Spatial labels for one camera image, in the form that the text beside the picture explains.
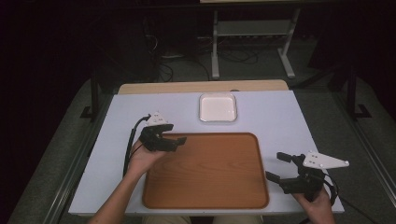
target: cable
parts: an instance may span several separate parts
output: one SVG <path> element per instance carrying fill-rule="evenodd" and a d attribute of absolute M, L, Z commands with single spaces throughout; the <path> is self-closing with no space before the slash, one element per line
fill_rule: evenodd
<path fill-rule="evenodd" d="M 357 212 L 359 212 L 361 215 L 363 215 L 364 217 L 366 217 L 367 219 L 369 219 L 372 223 L 377 224 L 378 222 L 376 222 L 372 217 L 369 217 L 366 213 L 364 213 L 363 211 L 361 211 L 357 206 L 353 205 L 352 203 L 350 203 L 349 201 L 347 201 L 345 198 L 339 197 L 340 200 L 343 203 L 346 203 L 347 205 L 349 205 L 350 207 L 352 207 L 353 209 L 355 209 Z"/>
<path fill-rule="evenodd" d="M 140 145 L 132 154 L 131 154 L 131 149 L 132 149 L 132 144 L 134 143 L 134 135 L 136 134 L 136 129 L 137 126 L 143 121 L 143 120 L 148 120 L 151 117 L 151 115 L 148 115 L 147 117 L 143 117 L 140 120 L 137 121 L 136 125 L 132 128 L 131 130 L 131 135 L 129 137 L 128 141 L 128 146 L 126 148 L 126 153 L 125 153 L 125 159 L 124 159 L 124 167 L 123 167 L 123 173 L 122 176 L 125 176 L 126 171 L 128 170 L 128 165 L 129 161 L 131 159 L 132 154 L 134 154 L 142 145 Z"/>
<path fill-rule="evenodd" d="M 192 63 L 197 63 L 198 65 L 200 65 L 204 69 L 206 77 L 207 77 L 207 80 L 210 81 L 210 74 L 207 71 L 206 67 L 202 63 L 200 63 L 200 62 L 198 62 L 196 60 L 193 60 L 193 59 L 188 59 L 188 58 L 184 58 L 184 57 L 183 58 L 178 58 L 178 59 L 172 59 L 172 60 L 168 60 L 167 62 L 163 62 L 161 65 L 166 66 L 167 68 L 172 70 L 172 68 L 169 65 L 165 65 L 165 63 L 174 63 L 174 62 L 180 62 L 180 61 L 188 61 L 188 62 L 192 62 Z"/>
<path fill-rule="evenodd" d="M 164 66 L 164 67 L 168 68 L 168 69 L 169 69 L 169 72 L 165 72 L 165 71 L 163 71 L 163 69 L 161 68 L 161 66 Z M 166 75 L 168 75 L 168 76 L 169 76 L 169 78 L 168 78 L 168 79 L 164 79 L 164 78 L 163 78 L 163 74 L 162 74 L 162 73 L 160 73 L 160 76 L 159 76 L 159 78 L 161 78 L 161 80 L 162 80 L 163 82 L 169 82 L 169 81 L 173 81 L 173 75 L 174 75 L 174 71 L 173 71 L 173 69 L 172 69 L 172 68 L 171 68 L 169 65 L 166 65 L 166 64 L 160 63 L 160 64 L 159 64 L 159 69 L 160 69 L 160 71 L 161 71 L 162 73 L 164 73 L 164 74 L 166 74 Z"/>

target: person's right hand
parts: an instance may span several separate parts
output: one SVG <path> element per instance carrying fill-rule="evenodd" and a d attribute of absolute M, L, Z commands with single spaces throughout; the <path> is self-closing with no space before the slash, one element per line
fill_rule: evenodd
<path fill-rule="evenodd" d="M 332 215 L 332 205 L 329 194 L 322 188 L 313 202 L 309 202 L 302 193 L 292 194 L 295 200 L 305 210 L 309 219 L 314 224 L 333 224 L 335 223 Z"/>
<path fill-rule="evenodd" d="M 131 151 L 134 152 L 134 155 L 132 155 L 129 162 L 127 174 L 135 173 L 138 175 L 144 174 L 157 160 L 167 153 L 165 151 L 149 151 L 140 140 L 134 143 Z"/>

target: white plate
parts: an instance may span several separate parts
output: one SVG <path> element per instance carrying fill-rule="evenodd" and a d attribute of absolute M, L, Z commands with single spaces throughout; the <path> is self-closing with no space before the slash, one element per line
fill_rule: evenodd
<path fill-rule="evenodd" d="M 202 121 L 236 120 L 236 101 L 230 93 L 205 93 L 200 97 L 199 117 Z"/>

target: gray floor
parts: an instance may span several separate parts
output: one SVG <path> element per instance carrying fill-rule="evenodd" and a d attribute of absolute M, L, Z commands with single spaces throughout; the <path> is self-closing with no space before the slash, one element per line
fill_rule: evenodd
<path fill-rule="evenodd" d="M 315 40 L 292 42 L 289 58 L 296 74 L 295 79 L 286 78 L 277 57 L 276 48 L 279 43 L 276 42 L 256 47 L 255 50 L 260 51 L 259 60 L 253 64 L 232 63 L 219 59 L 220 80 L 284 79 L 289 85 L 297 84 L 318 72 L 307 68 L 315 44 Z M 249 51 L 227 50 L 227 53 L 239 58 L 246 57 L 247 52 Z M 210 54 L 200 56 L 199 62 L 177 59 L 168 61 L 166 65 L 174 70 L 173 81 L 206 81 L 205 69 L 210 72 L 211 68 Z M 358 121 L 350 119 L 344 109 L 345 92 L 328 91 L 328 80 L 329 77 L 325 77 L 306 89 L 294 91 L 318 150 L 350 161 L 348 168 L 329 171 L 339 185 L 340 196 L 344 200 L 356 206 L 376 223 L 396 223 L 394 200 L 389 198 L 390 193 L 384 188 L 386 183 L 378 177 L 377 171 L 385 168 L 386 174 L 391 179 L 396 179 L 395 121 L 376 100 L 370 86 L 361 80 L 358 80 L 357 103 L 365 105 L 372 117 Z M 69 192 L 62 186 L 76 185 L 76 181 L 67 183 L 67 179 L 70 179 L 72 171 L 81 174 L 81 169 L 88 159 L 84 157 L 76 161 L 76 155 L 79 150 L 88 147 L 89 143 L 94 141 L 94 136 L 100 128 L 98 123 L 101 120 L 90 122 L 89 119 L 79 117 L 83 108 L 90 105 L 90 97 L 90 83 L 87 82 L 70 105 L 9 223 L 86 222 L 87 219 L 84 217 L 67 213 L 67 205 L 73 197 L 73 191 Z M 111 96 L 101 94 L 100 99 L 102 112 L 106 112 Z M 374 161 L 379 159 L 381 163 L 373 163 L 372 157 Z M 358 212 L 357 208 L 345 201 L 343 205 L 346 211 L 335 215 L 337 223 L 373 223 Z M 304 214 L 294 214 L 263 219 L 264 223 L 299 223 L 304 218 Z M 125 222 L 139 223 L 140 217 L 128 217 Z"/>

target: brown tray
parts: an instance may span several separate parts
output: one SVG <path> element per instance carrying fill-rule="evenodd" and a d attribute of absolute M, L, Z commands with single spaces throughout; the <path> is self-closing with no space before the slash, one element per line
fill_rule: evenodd
<path fill-rule="evenodd" d="M 184 146 L 148 171 L 143 204 L 153 209 L 264 208 L 268 190 L 252 133 L 176 133 Z"/>

